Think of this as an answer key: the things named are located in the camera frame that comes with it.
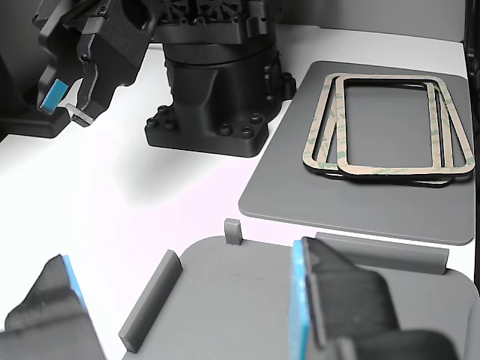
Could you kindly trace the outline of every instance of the gray wall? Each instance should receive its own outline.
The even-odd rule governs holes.
[[[38,82],[47,54],[38,46],[32,17],[41,0],[0,0],[0,56],[22,92]]]
[[[466,0],[291,0],[282,23],[464,39]]]

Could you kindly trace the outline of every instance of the gray tray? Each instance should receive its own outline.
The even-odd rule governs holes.
[[[468,83],[459,76],[320,61],[311,65],[238,206],[253,218],[397,239],[465,245],[475,236],[475,182],[441,189],[353,184],[305,169],[302,152],[325,77],[332,73],[424,74],[443,79],[473,149]],[[349,159],[353,164],[431,166],[427,95],[402,88],[352,87]],[[378,151],[380,146],[385,150]],[[463,160],[453,136],[455,163]]]
[[[198,241],[180,259],[166,254],[119,333],[124,360],[289,359],[291,248],[242,240],[234,220],[225,227],[226,236]],[[445,269],[447,250],[322,239],[385,277],[402,329],[442,332],[461,359],[478,360],[479,294]]]

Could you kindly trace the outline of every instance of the rectangular gasket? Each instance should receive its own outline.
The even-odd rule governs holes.
[[[348,76],[348,73],[332,73],[325,78],[322,92],[319,97],[319,102],[316,108],[316,112],[313,117],[312,125],[310,132],[307,138],[307,142],[303,152],[303,161],[304,165],[312,172],[319,173],[322,176],[325,176],[330,179],[344,179],[342,173],[338,170],[338,165],[336,163],[328,163],[327,157],[330,152],[332,145],[333,134],[335,132],[336,125],[336,102],[335,98],[331,102],[331,108],[328,113],[327,122],[323,131],[322,139],[319,143],[319,153],[317,159],[314,159],[314,149],[318,143],[318,137],[320,133],[320,128],[322,127],[324,113],[326,111],[326,104],[329,99],[330,91],[332,84],[336,78],[341,76]],[[427,83],[423,84],[427,86],[427,93],[429,99],[429,111],[430,111],[430,133],[431,133],[431,143],[432,143],[432,162],[434,166],[441,166],[441,155],[440,155],[440,137],[438,131],[438,118],[437,118],[437,101],[435,97],[435,88],[433,84]],[[407,87],[422,87],[422,85],[406,85]],[[445,158],[445,165],[448,167],[451,162],[453,167],[453,154],[452,154],[452,138],[450,135],[450,125],[449,118],[445,115],[446,110],[443,106],[443,103],[440,102],[441,114],[442,114],[442,138],[445,143],[443,147],[443,154]],[[428,186],[428,187],[444,187],[448,185],[452,179],[444,179],[439,181],[407,181],[400,183],[399,185],[410,185],[410,186]]]
[[[432,163],[433,166],[442,166],[441,165],[441,148],[440,148],[440,135],[439,135],[439,126],[438,126],[438,116],[437,116],[437,107],[436,107],[436,92],[440,91],[438,87],[436,87],[432,83],[427,83],[427,93],[429,99],[429,107],[430,109],[430,133],[431,133],[431,144],[432,144]],[[407,88],[418,88],[423,87],[420,85],[405,85]],[[336,113],[335,109],[335,102],[332,101],[331,104],[331,111]],[[445,167],[453,167],[453,152],[452,152],[452,136],[450,132],[450,121],[449,116],[445,108],[445,104],[443,101],[439,102],[440,109],[441,109],[441,128],[442,128],[442,142],[443,142],[443,156],[445,159]],[[326,159],[329,155],[330,148],[332,146],[332,139],[333,133],[335,132],[335,124],[336,118],[328,118],[327,124],[325,126],[325,130],[323,132],[322,141],[325,140],[325,143],[328,144],[326,151],[319,153],[317,161],[319,162],[326,162]],[[325,176],[329,179],[342,179],[344,180],[344,176],[338,169],[334,172],[325,172],[321,173],[320,175]],[[446,185],[450,184],[453,181],[453,178],[446,179],[446,180],[439,180],[439,181],[404,181],[400,182],[397,185],[409,185],[409,186],[424,186],[429,188],[443,188]]]
[[[448,116],[454,125],[455,133],[460,142],[460,147],[465,158],[463,166],[447,167],[413,167],[413,168],[386,168],[373,166],[357,166],[348,163],[347,160],[347,120],[345,111],[345,88],[344,83],[348,80],[362,81],[392,81],[408,83],[436,83],[439,87],[443,102],[448,111]],[[337,164],[338,169],[346,176],[361,176],[362,178],[384,178],[385,176],[415,179],[432,180],[441,179],[445,176],[460,177],[469,175],[475,168],[475,158],[470,148],[470,144],[465,134],[461,120],[458,117],[457,110],[452,100],[452,96],[446,87],[446,84],[436,76],[398,76],[398,75],[360,75],[351,74],[340,76],[335,81],[335,100],[337,102]]]

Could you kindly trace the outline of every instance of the blue gripper pad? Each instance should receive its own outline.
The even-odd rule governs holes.
[[[305,360],[311,322],[306,286],[307,267],[302,240],[293,242],[291,272],[288,324],[290,360]]]
[[[45,113],[52,115],[55,112],[55,109],[62,101],[65,93],[68,90],[68,85],[56,79],[53,83],[52,87],[46,94],[45,99],[43,99],[43,103],[40,106],[40,109],[43,110]]]
[[[80,285],[78,284],[77,277],[74,274],[74,269],[72,268],[72,264],[70,262],[70,258],[68,255],[64,255],[61,257],[63,259],[63,263],[65,265],[65,269],[67,270],[68,280],[70,281],[70,288],[75,292],[80,304],[82,305],[83,309],[86,311],[87,307],[85,304],[85,300],[83,299],[82,291],[80,290]]]

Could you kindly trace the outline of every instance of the gray guide bar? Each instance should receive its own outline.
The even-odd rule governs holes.
[[[444,275],[449,249],[426,247],[344,235],[316,234],[357,265]]]
[[[118,333],[128,352],[139,351],[182,270],[176,253],[168,250]]]

